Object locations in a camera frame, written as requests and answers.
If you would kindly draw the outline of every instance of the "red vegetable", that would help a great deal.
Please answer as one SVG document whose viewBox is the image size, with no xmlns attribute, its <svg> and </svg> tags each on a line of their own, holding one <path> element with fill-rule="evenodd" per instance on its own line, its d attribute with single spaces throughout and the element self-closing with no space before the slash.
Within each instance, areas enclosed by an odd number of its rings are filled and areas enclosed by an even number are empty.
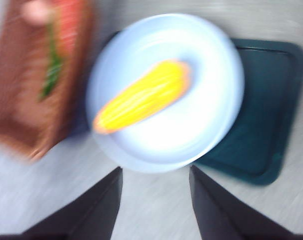
<svg viewBox="0 0 303 240">
<path fill-rule="evenodd" d="M 75 48 L 84 0 L 52 0 L 59 52 L 69 55 Z"/>
</svg>

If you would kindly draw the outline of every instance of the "gray floor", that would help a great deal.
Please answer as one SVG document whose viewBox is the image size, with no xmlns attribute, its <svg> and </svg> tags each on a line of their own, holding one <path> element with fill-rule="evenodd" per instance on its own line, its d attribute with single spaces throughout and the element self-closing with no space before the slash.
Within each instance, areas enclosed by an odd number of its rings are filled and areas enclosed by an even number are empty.
<svg viewBox="0 0 303 240">
<path fill-rule="evenodd" d="M 0 9 L 5 1 L 0 0 Z M 172 12 L 204 17 L 235 38 L 287 41 L 303 47 L 303 0 L 101 0 L 100 40 L 141 18 Z M 96 47 L 92 58 L 99 51 Z M 27 165 L 0 147 L 0 233 L 19 233 L 59 209 L 116 167 L 87 132 Z M 303 234 L 303 93 L 284 166 L 259 187 L 201 167 L 241 200 Z M 188 167 L 165 174 L 124 170 L 113 240 L 199 240 Z"/>
</svg>

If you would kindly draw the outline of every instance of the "brown basket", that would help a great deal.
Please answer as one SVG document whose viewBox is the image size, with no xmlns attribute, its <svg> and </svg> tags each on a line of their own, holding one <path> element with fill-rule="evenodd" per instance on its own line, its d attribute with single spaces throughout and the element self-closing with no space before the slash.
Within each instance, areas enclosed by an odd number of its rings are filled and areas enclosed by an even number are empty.
<svg viewBox="0 0 303 240">
<path fill-rule="evenodd" d="M 26 1 L 10 1 L 0 35 L 0 142 L 37 160 L 68 134 L 93 13 L 86 4 L 74 53 L 53 91 L 39 101 L 49 62 L 48 36 L 45 27 L 32 27 L 20 17 Z"/>
</svg>

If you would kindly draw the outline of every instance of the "dark green tray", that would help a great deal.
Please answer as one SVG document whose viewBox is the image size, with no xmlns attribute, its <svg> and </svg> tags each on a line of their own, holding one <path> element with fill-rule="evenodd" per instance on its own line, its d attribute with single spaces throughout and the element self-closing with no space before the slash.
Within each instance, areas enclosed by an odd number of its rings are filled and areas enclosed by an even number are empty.
<svg viewBox="0 0 303 240">
<path fill-rule="evenodd" d="M 243 103 L 229 133 L 196 162 L 266 185 L 282 167 L 303 83 L 303 51 L 287 42 L 232 41 L 244 68 Z"/>
</svg>

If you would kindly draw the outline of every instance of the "yellow corn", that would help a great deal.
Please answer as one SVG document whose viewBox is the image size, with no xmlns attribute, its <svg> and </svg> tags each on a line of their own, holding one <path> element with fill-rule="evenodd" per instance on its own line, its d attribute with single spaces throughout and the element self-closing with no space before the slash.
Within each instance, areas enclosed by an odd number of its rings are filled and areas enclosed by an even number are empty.
<svg viewBox="0 0 303 240">
<path fill-rule="evenodd" d="M 93 128 L 110 134 L 137 123 L 172 104 L 189 85 L 186 63 L 162 61 L 108 102 L 93 120 Z"/>
</svg>

